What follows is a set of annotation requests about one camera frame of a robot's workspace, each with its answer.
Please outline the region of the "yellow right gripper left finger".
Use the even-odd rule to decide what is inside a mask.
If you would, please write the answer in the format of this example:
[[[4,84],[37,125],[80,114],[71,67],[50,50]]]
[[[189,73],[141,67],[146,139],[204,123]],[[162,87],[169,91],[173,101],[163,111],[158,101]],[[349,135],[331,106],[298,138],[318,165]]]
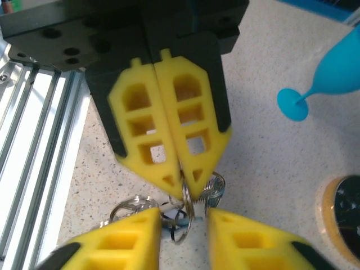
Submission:
[[[149,208],[70,239],[36,269],[159,269],[161,216]]]

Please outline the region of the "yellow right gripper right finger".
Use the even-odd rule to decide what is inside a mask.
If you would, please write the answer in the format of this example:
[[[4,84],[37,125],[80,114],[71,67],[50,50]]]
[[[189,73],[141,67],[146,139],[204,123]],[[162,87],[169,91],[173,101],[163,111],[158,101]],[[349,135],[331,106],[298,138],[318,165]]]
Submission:
[[[207,215],[211,269],[335,269],[298,235],[220,208]]]

